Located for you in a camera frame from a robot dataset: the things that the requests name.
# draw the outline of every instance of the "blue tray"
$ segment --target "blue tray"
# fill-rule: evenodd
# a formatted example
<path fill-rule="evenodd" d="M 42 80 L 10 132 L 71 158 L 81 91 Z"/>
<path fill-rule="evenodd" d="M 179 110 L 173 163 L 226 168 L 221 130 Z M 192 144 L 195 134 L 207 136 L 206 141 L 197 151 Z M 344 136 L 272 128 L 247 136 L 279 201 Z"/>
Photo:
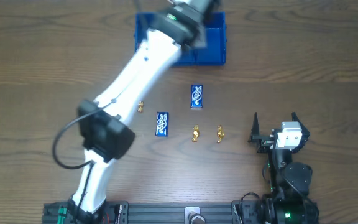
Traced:
<path fill-rule="evenodd" d="M 142 14 L 146 18 L 147 23 L 150 24 L 154 13 L 145 12 Z M 139 15 L 136 14 L 135 51 L 142 42 L 144 35 Z M 174 65 L 224 65 L 226 63 L 227 39 L 224 12 L 215 12 L 212 20 L 205 24 L 205 28 L 207 47 L 184 52 L 179 61 Z"/>

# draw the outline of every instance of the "wooden table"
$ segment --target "wooden table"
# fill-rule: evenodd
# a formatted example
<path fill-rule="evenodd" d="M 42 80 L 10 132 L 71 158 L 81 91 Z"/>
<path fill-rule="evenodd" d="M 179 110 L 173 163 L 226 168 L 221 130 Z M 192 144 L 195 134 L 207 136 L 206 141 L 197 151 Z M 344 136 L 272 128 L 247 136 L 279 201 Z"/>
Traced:
<path fill-rule="evenodd" d="M 141 1 L 144 11 L 167 6 Z M 108 200 L 230 202 L 269 191 L 266 154 L 246 143 L 254 112 L 268 134 L 296 111 L 311 132 L 295 161 L 313 168 L 321 223 L 358 222 L 358 1 L 230 0 L 227 64 L 169 70 L 144 99 L 137 139 L 116 164 Z M 57 131 L 134 54 L 134 6 L 125 0 L 0 0 L 0 223 L 40 223 L 42 204 L 66 200 L 80 170 L 51 157 Z M 190 85 L 204 108 L 189 109 Z M 168 138 L 155 113 L 170 112 Z M 200 126 L 197 143 L 193 126 Z M 216 126 L 225 137 L 216 144 Z M 83 160 L 73 128 L 60 143 Z"/>

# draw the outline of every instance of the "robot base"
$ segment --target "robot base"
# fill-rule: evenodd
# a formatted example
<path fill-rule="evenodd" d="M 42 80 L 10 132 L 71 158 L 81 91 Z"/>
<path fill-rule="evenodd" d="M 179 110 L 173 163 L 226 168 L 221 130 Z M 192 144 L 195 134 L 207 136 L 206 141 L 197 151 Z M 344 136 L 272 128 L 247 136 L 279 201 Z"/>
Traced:
<path fill-rule="evenodd" d="M 259 224 L 255 210 L 257 201 L 243 201 L 243 224 Z M 116 205 L 122 205 L 119 216 L 119 224 L 133 223 L 184 223 L 185 208 L 199 207 L 201 215 L 206 223 L 214 224 L 240 224 L 233 207 L 238 206 L 239 201 L 232 203 L 128 203 L 106 202 L 105 211 L 110 221 L 104 223 L 116 223 Z M 67 202 L 44 204 L 42 215 L 43 224 L 71 224 L 73 217 L 67 212 Z"/>

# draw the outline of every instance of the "blue mint box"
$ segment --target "blue mint box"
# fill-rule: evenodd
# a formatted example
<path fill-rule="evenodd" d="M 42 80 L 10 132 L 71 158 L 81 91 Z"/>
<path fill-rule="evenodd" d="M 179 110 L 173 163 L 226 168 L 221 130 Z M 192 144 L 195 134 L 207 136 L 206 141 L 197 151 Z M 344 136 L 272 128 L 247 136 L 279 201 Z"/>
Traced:
<path fill-rule="evenodd" d="M 202 108 L 203 107 L 203 86 L 191 85 L 191 105 L 190 108 Z"/>
<path fill-rule="evenodd" d="M 141 13 L 150 24 L 155 13 Z M 135 51 L 143 41 L 144 29 L 136 14 Z M 191 49 L 184 52 L 174 66 L 180 65 L 224 65 L 226 63 L 226 18 L 224 12 L 214 12 L 211 21 L 205 24 L 206 48 Z"/>
<path fill-rule="evenodd" d="M 168 112 L 157 112 L 157 123 L 156 123 L 156 130 L 155 130 L 155 135 L 157 137 L 168 136 L 168 121 L 169 121 Z"/>

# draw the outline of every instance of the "brown wood grain tabletop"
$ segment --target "brown wood grain tabletop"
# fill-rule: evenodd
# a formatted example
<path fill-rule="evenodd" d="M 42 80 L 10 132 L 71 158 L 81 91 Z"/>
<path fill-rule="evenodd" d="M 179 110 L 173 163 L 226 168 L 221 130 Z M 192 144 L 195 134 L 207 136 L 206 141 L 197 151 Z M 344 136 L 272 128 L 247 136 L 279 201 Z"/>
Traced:
<path fill-rule="evenodd" d="M 311 137 L 293 157 L 313 169 L 320 222 L 358 222 L 358 1 L 223 0 L 221 10 L 227 63 L 171 68 L 158 80 L 130 126 L 137 137 L 116 163 L 108 200 L 231 202 L 267 193 L 267 155 L 246 143 L 253 115 L 268 134 L 296 111 Z M 78 103 L 94 99 L 133 56 L 135 13 L 130 0 L 0 0 L 0 223 L 41 223 L 43 203 L 77 189 L 81 170 L 57 166 L 52 141 Z M 190 110 L 192 83 L 203 84 L 202 110 Z M 154 135 L 157 111 L 170 113 L 167 138 Z M 64 135 L 64 162 L 83 162 L 81 141 L 78 128 Z"/>

